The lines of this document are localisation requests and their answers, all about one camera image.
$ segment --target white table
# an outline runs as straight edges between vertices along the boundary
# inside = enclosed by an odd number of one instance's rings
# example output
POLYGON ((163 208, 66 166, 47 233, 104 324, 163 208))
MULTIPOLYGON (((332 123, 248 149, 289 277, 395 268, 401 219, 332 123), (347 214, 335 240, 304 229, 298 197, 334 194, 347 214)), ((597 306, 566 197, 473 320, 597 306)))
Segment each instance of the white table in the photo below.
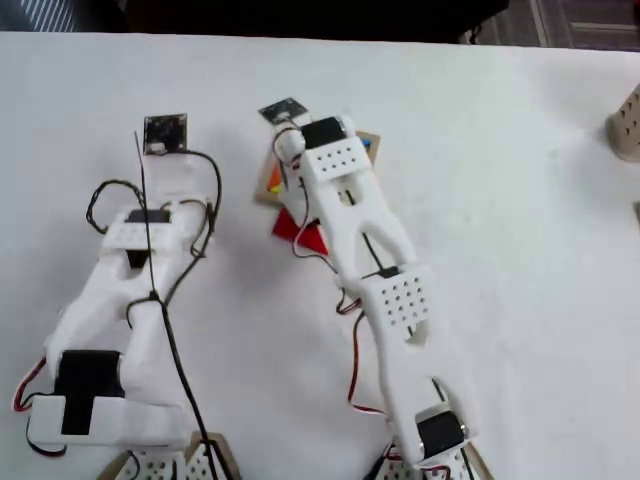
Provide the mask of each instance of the white table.
MULTIPOLYGON (((293 96, 317 117, 346 112, 382 135, 376 171, 435 271, 435 301, 474 379, 476 445, 496 478, 640 469, 640 166, 617 160, 602 133, 640 80, 640 56, 2 34, 0 65, 7 402, 93 268, 91 192, 106 178, 137 181, 132 131, 145 115, 187 112, 190 146, 217 157, 224 176, 209 259, 172 315, 206 423, 247 479, 362 477, 388 433, 345 401, 351 319, 334 313, 330 272, 294 259, 269 235, 275 213, 252 201, 271 134, 256 111, 293 96)), ((107 197, 103 221, 117 206, 107 197)), ((363 334, 358 396, 375 404, 363 334)), ((51 389, 44 378, 34 387, 51 389)), ((0 421, 7 478, 92 478, 114 453, 39 458, 25 416, 6 408, 0 421)))

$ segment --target small sensor board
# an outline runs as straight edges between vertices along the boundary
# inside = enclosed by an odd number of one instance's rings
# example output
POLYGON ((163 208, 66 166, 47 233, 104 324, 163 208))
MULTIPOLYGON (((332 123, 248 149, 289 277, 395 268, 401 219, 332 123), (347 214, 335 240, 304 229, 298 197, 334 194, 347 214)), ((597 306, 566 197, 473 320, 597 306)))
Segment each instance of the small sensor board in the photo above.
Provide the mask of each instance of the small sensor board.
POLYGON ((307 113, 307 109, 293 98, 285 98, 268 107, 258 110, 269 123, 278 125, 287 120, 293 120, 300 115, 307 113))
POLYGON ((187 114, 144 119, 144 153, 162 155, 187 148, 187 114))

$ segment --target floor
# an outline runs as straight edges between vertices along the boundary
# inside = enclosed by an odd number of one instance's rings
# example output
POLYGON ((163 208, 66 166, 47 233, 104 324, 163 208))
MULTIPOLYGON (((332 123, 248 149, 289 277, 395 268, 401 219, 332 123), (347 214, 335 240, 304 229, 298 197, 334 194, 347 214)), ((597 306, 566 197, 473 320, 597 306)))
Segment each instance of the floor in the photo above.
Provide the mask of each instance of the floor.
POLYGON ((632 0, 511 0, 478 43, 640 51, 632 0))

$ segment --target perforated plate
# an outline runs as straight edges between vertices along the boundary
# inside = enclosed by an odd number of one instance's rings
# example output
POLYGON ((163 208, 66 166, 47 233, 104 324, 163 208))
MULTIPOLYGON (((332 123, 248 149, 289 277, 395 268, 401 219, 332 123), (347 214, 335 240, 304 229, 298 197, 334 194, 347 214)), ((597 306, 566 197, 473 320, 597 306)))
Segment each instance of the perforated plate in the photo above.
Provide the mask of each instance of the perforated plate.
POLYGON ((411 337, 409 329, 427 319, 427 284, 430 270, 418 265, 388 279, 363 282, 363 298, 367 309, 375 310, 387 326, 411 337))
MULTIPOLYGON (((212 480, 209 462, 205 454, 205 447, 201 445, 191 456, 191 460, 185 465, 183 453, 155 453, 135 452, 140 461, 140 473, 136 480, 212 480)), ((220 480, 228 480, 220 465, 218 457, 214 454, 213 461, 216 466, 216 474, 220 480)), ((118 473, 115 480, 131 480, 136 474, 135 461, 129 457, 125 465, 118 473)))
MULTIPOLYGON (((174 225, 156 223, 149 225, 149 236, 154 250, 169 250, 174 245, 174 225)), ((144 223, 114 222, 107 231, 103 248, 146 250, 147 232, 144 223)))
MULTIPOLYGON (((460 450, 449 455, 447 461, 441 465, 447 466, 451 470, 450 480, 471 480, 460 450)), ((489 480, 489 477, 480 475, 473 465, 470 467, 475 480, 489 480)), ((421 472, 414 470, 402 460, 385 460, 376 476, 376 480, 422 480, 423 478, 426 480, 445 480, 447 472, 444 469, 421 472)))
POLYGON ((148 454, 134 452, 140 462, 140 473, 136 476, 136 463, 129 457, 115 480, 170 480, 184 474, 184 455, 182 453, 148 454))
MULTIPOLYGON (((222 465, 220 465, 220 461, 218 460, 218 456, 214 454, 213 462, 216 466, 216 474, 220 480, 226 480, 226 476, 224 474, 224 470, 222 470, 222 465)), ((205 446, 200 445, 196 450, 196 453, 193 454, 189 464, 187 465, 187 473, 185 475, 185 480, 212 480, 211 471, 209 470, 209 462, 207 460, 207 456, 205 454, 205 446)))
POLYGON ((301 162, 305 179, 325 182, 358 170, 371 168, 367 151, 359 137, 349 137, 307 150, 301 162))

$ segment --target cable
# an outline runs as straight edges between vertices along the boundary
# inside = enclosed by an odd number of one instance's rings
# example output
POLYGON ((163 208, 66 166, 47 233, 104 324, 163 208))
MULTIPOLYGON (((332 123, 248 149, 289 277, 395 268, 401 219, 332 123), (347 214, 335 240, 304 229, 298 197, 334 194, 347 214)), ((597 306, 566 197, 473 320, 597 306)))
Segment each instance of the cable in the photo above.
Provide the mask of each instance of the cable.
POLYGON ((47 363, 46 357, 42 357, 31 368, 31 370, 29 370, 29 373, 27 373, 18 384, 18 388, 13 394, 13 397, 12 397, 13 400, 11 402, 12 409, 14 412, 18 412, 18 413, 26 412, 31 408, 31 399, 36 395, 40 395, 39 392, 36 392, 28 395, 27 398, 25 398, 24 400, 22 399, 22 395, 24 395, 24 391, 27 388, 27 385, 29 385, 29 383, 31 383, 31 381, 38 376, 38 373, 40 373, 40 370, 43 369, 46 363, 47 363))
POLYGON ((475 476, 471 471, 471 465, 469 465, 469 458, 467 457, 467 452, 464 451, 464 447, 460 449, 460 453, 462 454, 462 459, 464 460, 464 466, 467 467, 467 472, 469 473, 469 480, 475 480, 475 476))
POLYGON ((29 419, 27 420, 27 428, 25 429, 24 436, 27 439, 27 444, 29 445, 29 447, 31 447, 31 450, 33 450, 34 452, 42 455, 43 457, 47 457, 47 458, 60 458, 65 453, 67 453, 67 446, 66 445, 64 447, 62 447, 60 450, 45 450, 44 448, 39 447, 35 443, 33 443, 29 439, 29 424, 30 423, 31 423, 31 417, 29 417, 29 419))
MULTIPOLYGON (((351 192, 349 190, 346 190, 346 193, 351 205, 355 205, 356 201, 351 195, 351 192)), ((369 236, 366 233, 362 232, 362 238, 364 238, 364 243, 367 245, 367 248, 369 249, 369 253, 371 253, 371 256, 373 257, 373 261, 376 262, 376 265, 378 266, 378 270, 384 270, 384 267, 382 266, 382 262, 380 261, 380 258, 378 257, 375 250, 373 249, 373 245, 371 245, 371 240, 369 240, 369 236)))
POLYGON ((336 313, 338 315, 349 315, 362 306, 362 300, 356 298, 353 302, 343 308, 342 306, 344 305, 344 301, 347 298, 347 292, 344 288, 341 288, 340 290, 342 290, 342 298, 336 305, 336 313))
POLYGON ((471 35, 469 36, 469 43, 471 45, 478 44, 478 35, 482 33, 482 24, 478 24, 473 29, 471 29, 471 35))
MULTIPOLYGON (((180 378, 180 383, 182 384, 182 387, 184 388, 185 394, 187 396, 187 399, 189 400, 189 403, 191 404, 191 408, 193 409, 193 413, 194 416, 196 417, 196 422, 198 423, 198 429, 200 430, 200 435, 203 439, 203 441, 206 441, 205 443, 205 454, 207 456, 207 460, 209 463, 209 469, 211 470, 211 476, 213 477, 214 480, 218 479, 218 475, 216 472, 216 467, 215 467, 215 463, 213 461, 213 453, 211 452, 211 441, 209 440, 209 436, 207 434, 207 429, 204 425, 204 421, 202 420, 202 415, 200 414, 200 408, 198 407, 198 403, 196 402, 196 399, 193 395, 193 392, 191 390, 191 386, 189 384, 189 381, 187 380, 186 374, 184 372, 184 368, 182 367, 182 361, 180 359, 180 354, 178 353, 178 346, 175 340, 175 336, 173 334, 173 327, 171 326, 171 321, 169 319, 169 311, 167 309, 167 305, 169 304, 169 302, 171 301, 171 298, 173 296, 173 294, 175 293, 178 285, 180 284, 180 282, 182 282, 182 280, 186 277, 186 275, 191 271, 191 269, 193 268, 193 266, 195 266, 195 264, 202 258, 202 256, 198 256, 196 258, 194 258, 191 263, 189 264, 189 266, 185 269, 185 271, 183 272, 183 274, 178 278, 178 280, 176 280, 176 282, 174 283, 174 286, 172 287, 171 291, 170 291, 170 295, 167 295, 167 298, 165 299, 165 301, 163 302, 160 299, 160 296, 158 295, 158 292, 155 288, 155 281, 153 278, 153 268, 152 268, 152 249, 151 249, 151 236, 149 233, 149 212, 148 212, 148 208, 147 208, 147 198, 146 198, 146 185, 145 185, 145 176, 144 176, 144 164, 142 162, 142 154, 140 153, 140 143, 138 141, 138 135, 137 133, 135 133, 135 140, 136 140, 136 147, 137 147, 137 151, 138 151, 138 159, 140 162, 140 177, 142 180, 142 195, 143 195, 143 203, 144 203, 144 210, 145 210, 145 229, 147 231, 147 249, 149 252, 149 274, 151 275, 151 286, 152 286, 152 290, 149 293, 149 296, 145 299, 142 299, 140 301, 136 300, 134 302, 136 302, 135 304, 139 304, 139 303, 143 303, 144 301, 149 301, 149 302, 156 302, 160 305, 160 309, 162 312, 162 320, 164 323, 164 327, 165 330, 167 332, 167 339, 169 340, 169 348, 171 350, 171 356, 173 357, 173 362, 176 366, 176 371, 178 373, 178 377, 180 378)), ((208 220, 209 220, 209 231, 207 232, 207 236, 205 237, 205 241, 203 243, 202 246, 202 251, 206 250, 206 246, 207 243, 209 241, 209 239, 211 238, 211 234, 213 233, 213 228, 215 226, 215 219, 217 218, 217 214, 220 208, 220 200, 221 200, 221 187, 222 187, 222 179, 220 176, 220 171, 218 169, 217 164, 215 163, 215 161, 209 157, 208 155, 202 154, 200 152, 195 152, 192 150, 181 150, 179 151, 179 153, 188 153, 188 154, 193 154, 193 155, 198 155, 201 157, 206 158, 207 160, 209 160, 211 162, 211 164, 213 165, 215 171, 216 171, 216 177, 218 179, 218 192, 217 192, 217 200, 216 200, 216 207, 215 210, 212 210, 211 208, 211 204, 209 203, 207 205, 207 210, 208 212, 210 212, 210 214, 208 215, 208 220)), ((227 478, 231 478, 231 474, 230 471, 228 469, 228 466, 226 465, 226 462, 223 462, 223 458, 221 456, 221 452, 219 451, 219 447, 217 445, 217 443, 213 442, 213 448, 214 450, 216 450, 216 455, 218 456, 218 458, 221 461, 221 465, 222 465, 222 469, 224 470, 225 476, 227 478)))
POLYGON ((200 223, 200 228, 198 228, 198 233, 193 238, 193 242, 191 242, 191 246, 189 247, 189 251, 191 252, 191 255, 193 257, 202 257, 202 258, 204 258, 205 257, 204 251, 198 250, 196 248, 196 242, 200 239, 200 237, 202 236, 202 233, 204 232, 205 227, 207 226, 209 210, 207 209, 207 204, 206 203, 204 203, 202 200, 198 200, 196 198, 187 198, 186 200, 181 200, 180 201, 180 205, 186 205, 186 204, 189 204, 189 203, 197 203, 198 205, 200 205, 204 209, 204 215, 202 217, 202 222, 200 223))
POLYGON ((140 204, 140 207, 143 206, 142 205, 142 203, 143 203, 142 192, 140 192, 140 189, 138 187, 136 187, 133 183, 127 182, 126 180, 118 180, 118 179, 107 180, 106 182, 102 182, 98 186, 98 188, 96 188, 96 190, 93 192, 93 195, 91 195, 91 200, 89 200, 89 206, 87 207, 87 213, 85 215, 89 225, 91 225, 93 228, 95 228, 96 231, 98 233, 101 233, 102 235, 107 233, 108 227, 100 227, 95 222, 95 220, 93 219, 93 207, 95 206, 96 202, 98 201, 98 198, 100 198, 100 194, 102 193, 102 191, 105 188, 107 188, 109 185, 121 185, 123 187, 127 187, 128 189, 133 191, 134 195, 136 196, 136 200, 138 200, 138 203, 140 204))
POLYGON ((349 385, 349 392, 347 393, 347 402, 349 402, 349 405, 351 405, 355 410, 361 413, 367 413, 370 415, 383 415, 384 417, 386 417, 387 414, 382 410, 353 403, 353 394, 356 391, 356 385, 358 383, 358 365, 360 358, 360 354, 358 351, 358 326, 360 325, 360 322, 363 318, 364 312, 360 312, 360 315, 358 315, 358 318, 353 324, 353 371, 351 373, 351 384, 349 385))
POLYGON ((133 462, 136 464, 136 473, 129 480, 136 480, 136 478, 138 478, 138 475, 140 475, 140 470, 141 470, 140 460, 138 460, 138 457, 136 457, 136 455, 133 453, 132 450, 127 450, 127 453, 129 454, 133 462))
POLYGON ((309 227, 309 225, 307 225, 307 222, 309 221, 309 195, 307 193, 307 187, 304 185, 304 180, 302 180, 302 178, 300 179, 300 187, 302 188, 302 191, 304 192, 304 201, 305 201, 305 212, 304 212, 304 219, 302 220, 302 225, 300 227, 300 230, 298 230, 298 233, 296 234, 295 238, 293 239, 293 243, 291 244, 291 251, 293 252, 293 255, 295 255, 298 258, 319 258, 320 260, 322 260, 330 269, 333 273, 335 273, 336 275, 338 274, 338 270, 336 270, 336 268, 331 265, 331 262, 329 262, 329 260, 327 260, 324 256, 318 254, 318 253, 310 253, 308 255, 301 255, 298 253, 298 251, 296 250, 296 246, 298 245, 298 241, 300 240, 300 237, 302 236, 302 234, 304 233, 304 231, 309 227))

